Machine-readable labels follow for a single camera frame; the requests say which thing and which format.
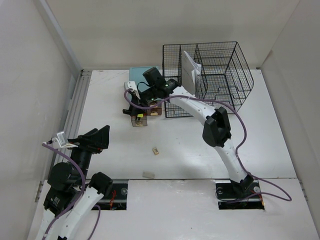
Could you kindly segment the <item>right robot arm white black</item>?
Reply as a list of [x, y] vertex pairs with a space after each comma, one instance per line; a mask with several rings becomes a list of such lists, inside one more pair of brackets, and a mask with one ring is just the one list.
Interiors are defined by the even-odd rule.
[[141, 92], [134, 81], [123, 84], [126, 101], [130, 104], [124, 114], [146, 112], [170, 102], [196, 118], [203, 126], [202, 139], [214, 148], [224, 163], [235, 198], [243, 198], [250, 191], [254, 179], [243, 168], [232, 143], [231, 124], [228, 117], [230, 106], [220, 103], [219, 108], [209, 105], [209, 100], [199, 99], [189, 93], [175, 79], [166, 80], [159, 70], [152, 67], [143, 73], [148, 89]]

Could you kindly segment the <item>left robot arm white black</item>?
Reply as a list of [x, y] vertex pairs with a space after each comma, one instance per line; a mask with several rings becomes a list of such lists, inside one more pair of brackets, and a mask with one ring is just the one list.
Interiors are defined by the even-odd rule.
[[76, 138], [67, 138], [64, 131], [56, 133], [42, 146], [66, 161], [51, 169], [50, 186], [43, 202], [43, 217], [36, 239], [73, 240], [84, 220], [98, 202], [111, 195], [115, 198], [113, 180], [102, 172], [95, 173], [89, 183], [86, 176], [92, 155], [109, 147], [110, 126], [94, 128]]

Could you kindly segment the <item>teal mini drawer chest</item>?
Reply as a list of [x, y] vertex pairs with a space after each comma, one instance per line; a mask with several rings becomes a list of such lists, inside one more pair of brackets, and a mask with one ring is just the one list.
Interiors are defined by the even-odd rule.
[[[140, 92], [143, 92], [148, 89], [148, 82], [143, 77], [143, 73], [151, 68], [157, 68], [159, 70], [158, 66], [140, 66], [140, 67], [131, 67], [129, 69], [129, 81], [135, 81], [137, 84], [137, 89]], [[131, 118], [131, 124], [133, 127], [146, 127], [148, 125], [147, 116], [150, 115], [144, 115], [143, 118], [138, 118], [136, 116], [130, 116]]]

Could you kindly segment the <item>white spiral notebook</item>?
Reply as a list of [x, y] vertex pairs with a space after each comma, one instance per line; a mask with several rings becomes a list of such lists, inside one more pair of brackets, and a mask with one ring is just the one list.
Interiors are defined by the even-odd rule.
[[202, 65], [196, 63], [186, 51], [183, 51], [181, 53], [181, 85], [192, 95], [197, 94], [201, 71]]

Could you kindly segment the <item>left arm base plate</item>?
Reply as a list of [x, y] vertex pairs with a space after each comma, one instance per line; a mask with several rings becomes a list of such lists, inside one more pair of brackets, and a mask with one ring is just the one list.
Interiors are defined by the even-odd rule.
[[128, 181], [113, 183], [109, 195], [104, 196], [96, 205], [102, 211], [125, 211], [127, 209]]

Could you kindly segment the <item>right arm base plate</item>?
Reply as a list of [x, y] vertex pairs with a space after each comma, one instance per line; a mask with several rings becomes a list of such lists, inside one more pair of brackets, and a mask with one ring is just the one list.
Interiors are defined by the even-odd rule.
[[215, 183], [215, 196], [218, 199], [219, 210], [264, 210], [265, 205], [260, 192], [260, 184], [254, 181], [244, 193], [237, 194], [230, 181]]

